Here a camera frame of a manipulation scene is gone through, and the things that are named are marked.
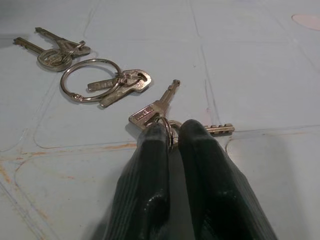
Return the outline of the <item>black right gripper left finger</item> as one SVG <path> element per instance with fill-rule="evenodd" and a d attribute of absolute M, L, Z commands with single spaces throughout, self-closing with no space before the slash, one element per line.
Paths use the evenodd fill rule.
<path fill-rule="evenodd" d="M 91 239 L 167 240 L 170 205 L 167 132 L 154 123 L 139 135 L 118 178 L 110 210 Z"/>

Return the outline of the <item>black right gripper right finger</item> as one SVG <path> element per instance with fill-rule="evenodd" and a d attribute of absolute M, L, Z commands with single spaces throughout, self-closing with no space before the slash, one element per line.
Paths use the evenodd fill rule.
<path fill-rule="evenodd" d="M 180 127 L 179 152 L 195 239 L 277 239 L 246 176 L 198 121 Z"/>

